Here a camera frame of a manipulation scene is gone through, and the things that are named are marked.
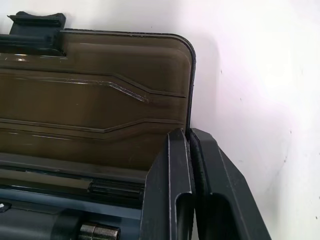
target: tinted plastic lid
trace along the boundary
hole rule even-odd
[[[168,132],[189,130],[191,45],[169,34],[61,34],[63,57],[0,53],[0,152],[147,171]]]

